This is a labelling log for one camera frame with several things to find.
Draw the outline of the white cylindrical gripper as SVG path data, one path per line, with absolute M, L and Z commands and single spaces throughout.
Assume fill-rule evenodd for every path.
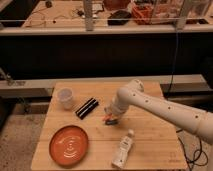
M 128 105 L 113 98 L 110 103 L 104 108 L 107 115 L 111 115 L 117 119 L 120 119 L 122 115 L 128 110 Z

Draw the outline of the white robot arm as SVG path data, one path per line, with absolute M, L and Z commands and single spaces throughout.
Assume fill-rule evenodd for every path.
M 139 80 L 132 80 L 120 87 L 109 105 L 105 107 L 105 112 L 121 118 L 130 105 L 151 112 L 213 145 L 213 113 L 211 112 L 148 95 Z

